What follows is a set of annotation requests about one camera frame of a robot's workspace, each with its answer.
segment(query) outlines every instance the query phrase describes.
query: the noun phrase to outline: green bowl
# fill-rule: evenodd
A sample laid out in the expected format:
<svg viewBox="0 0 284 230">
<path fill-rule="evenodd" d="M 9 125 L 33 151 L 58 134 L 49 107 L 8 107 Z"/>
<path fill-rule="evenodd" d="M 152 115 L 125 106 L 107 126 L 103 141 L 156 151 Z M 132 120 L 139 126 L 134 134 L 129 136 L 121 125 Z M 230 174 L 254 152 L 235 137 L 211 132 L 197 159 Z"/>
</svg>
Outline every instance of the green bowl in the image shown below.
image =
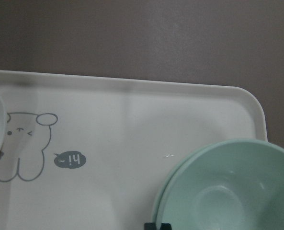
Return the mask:
<svg viewBox="0 0 284 230">
<path fill-rule="evenodd" d="M 284 149 L 236 139 L 198 150 L 169 175 L 154 222 L 173 230 L 284 230 Z"/>
</svg>

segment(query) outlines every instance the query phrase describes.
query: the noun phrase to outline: black object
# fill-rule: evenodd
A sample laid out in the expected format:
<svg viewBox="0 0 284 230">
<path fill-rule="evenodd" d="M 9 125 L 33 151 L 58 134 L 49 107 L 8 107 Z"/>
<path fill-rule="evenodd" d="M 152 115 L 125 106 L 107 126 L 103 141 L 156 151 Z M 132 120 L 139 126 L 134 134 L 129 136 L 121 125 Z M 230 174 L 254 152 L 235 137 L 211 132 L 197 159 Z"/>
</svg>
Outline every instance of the black object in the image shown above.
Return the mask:
<svg viewBox="0 0 284 230">
<path fill-rule="evenodd" d="M 157 230 L 155 223 L 145 223 L 144 230 Z M 172 230 L 170 224 L 161 224 L 161 228 L 159 230 Z"/>
</svg>

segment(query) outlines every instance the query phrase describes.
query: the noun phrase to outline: cartoon bear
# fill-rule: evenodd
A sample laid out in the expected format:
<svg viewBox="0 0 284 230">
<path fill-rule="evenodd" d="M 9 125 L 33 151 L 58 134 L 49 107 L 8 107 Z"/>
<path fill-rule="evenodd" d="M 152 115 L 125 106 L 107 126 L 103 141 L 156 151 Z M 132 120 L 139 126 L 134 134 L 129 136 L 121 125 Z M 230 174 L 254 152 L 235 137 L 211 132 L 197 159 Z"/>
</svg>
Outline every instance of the cartoon bear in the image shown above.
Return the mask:
<svg viewBox="0 0 284 230">
<path fill-rule="evenodd" d="M 18 176 L 23 181 L 39 177 L 44 169 L 44 150 L 51 140 L 55 114 L 8 113 L 6 137 L 0 151 L 0 181 Z"/>
</svg>

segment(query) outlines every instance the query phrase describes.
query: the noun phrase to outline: bear drawing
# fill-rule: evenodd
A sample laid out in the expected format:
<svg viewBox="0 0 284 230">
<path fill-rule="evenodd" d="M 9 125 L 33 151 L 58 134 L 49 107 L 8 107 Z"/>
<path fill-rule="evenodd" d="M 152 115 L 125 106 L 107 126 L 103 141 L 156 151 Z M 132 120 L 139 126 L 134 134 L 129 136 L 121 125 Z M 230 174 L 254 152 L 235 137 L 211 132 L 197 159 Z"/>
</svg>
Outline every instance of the bear drawing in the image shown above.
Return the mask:
<svg viewBox="0 0 284 230">
<path fill-rule="evenodd" d="M 39 177 L 44 169 L 44 150 L 51 140 L 55 114 L 8 113 L 6 137 L 0 151 L 0 181 L 16 176 L 23 181 Z"/>
</svg>

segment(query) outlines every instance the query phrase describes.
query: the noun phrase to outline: cartoon bear ear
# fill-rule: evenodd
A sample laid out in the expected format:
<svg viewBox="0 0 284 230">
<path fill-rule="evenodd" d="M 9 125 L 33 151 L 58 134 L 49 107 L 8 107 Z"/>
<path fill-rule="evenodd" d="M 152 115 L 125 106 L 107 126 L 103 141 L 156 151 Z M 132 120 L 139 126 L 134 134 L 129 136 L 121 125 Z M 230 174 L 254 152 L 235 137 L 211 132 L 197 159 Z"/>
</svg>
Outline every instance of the cartoon bear ear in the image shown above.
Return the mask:
<svg viewBox="0 0 284 230">
<path fill-rule="evenodd" d="M 55 114 L 40 114 L 36 117 L 36 122 L 42 126 L 52 126 L 57 122 Z"/>
<path fill-rule="evenodd" d="M 8 114 L 8 113 L 7 113 L 7 115 L 8 115 L 8 117 L 7 117 L 7 123 L 8 123 L 11 120 L 11 115 Z"/>
</svg>

